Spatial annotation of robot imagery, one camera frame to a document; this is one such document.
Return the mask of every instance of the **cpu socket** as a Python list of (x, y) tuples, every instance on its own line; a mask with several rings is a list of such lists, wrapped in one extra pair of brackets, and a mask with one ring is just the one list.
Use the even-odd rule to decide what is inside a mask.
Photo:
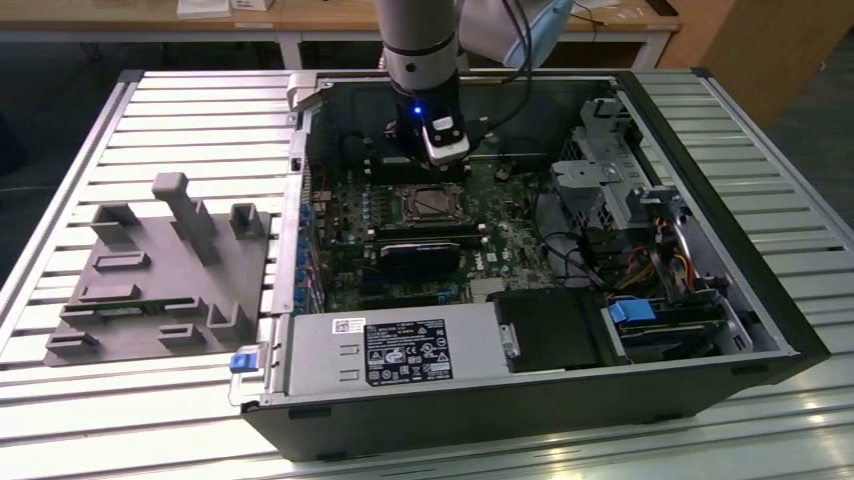
[(463, 217), (460, 189), (455, 185), (407, 188), (403, 211), (411, 222), (456, 222)]

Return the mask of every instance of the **power supply label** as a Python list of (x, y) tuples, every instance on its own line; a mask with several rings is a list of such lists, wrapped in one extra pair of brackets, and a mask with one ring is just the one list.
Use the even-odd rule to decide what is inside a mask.
[(452, 379), (444, 320), (366, 325), (364, 363), (372, 387)]

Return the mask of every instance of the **aluminum extrusion table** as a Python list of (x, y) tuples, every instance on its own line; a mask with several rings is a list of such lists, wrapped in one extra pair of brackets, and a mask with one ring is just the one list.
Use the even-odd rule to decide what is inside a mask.
[[(781, 385), (655, 425), (294, 464), (230, 405), (230, 355), (44, 367), (47, 337), (96, 239), (87, 224), (99, 203), (128, 201), (140, 216), (166, 214), (150, 181), (160, 171), (182, 170), (191, 196), (206, 199), (212, 213), (251, 201), (279, 214), (283, 192), (294, 188), (283, 173), (287, 79), (275, 71), (148, 72), (128, 74), (115, 87), (0, 292), (1, 478), (850, 474), (854, 235), (714, 79), (687, 71), (639, 79), (834, 353)], [(666, 181), (661, 167), (659, 175)], [(274, 219), (274, 232), (279, 228)], [(275, 233), (270, 241), (275, 256)], [(267, 286), (274, 276), (271, 262)], [(270, 305), (266, 290), (262, 313)], [(270, 318), (262, 320), (262, 339), (270, 325)]]

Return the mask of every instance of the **black plastic cover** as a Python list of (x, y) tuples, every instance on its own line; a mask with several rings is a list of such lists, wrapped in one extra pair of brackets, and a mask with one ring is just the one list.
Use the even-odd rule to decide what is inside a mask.
[(617, 365), (601, 309), (601, 295), (587, 289), (545, 288), (494, 297), (500, 325), (512, 326), (520, 354), (510, 371), (575, 370)]

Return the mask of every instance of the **blue latch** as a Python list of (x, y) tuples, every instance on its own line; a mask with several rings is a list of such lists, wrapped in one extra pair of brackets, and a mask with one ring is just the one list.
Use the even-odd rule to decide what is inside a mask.
[(258, 372), (258, 352), (235, 353), (228, 362), (231, 373)]
[(614, 305), (609, 306), (609, 312), (611, 313), (614, 323), (655, 320), (653, 304), (642, 298), (635, 300), (618, 300), (614, 302)]

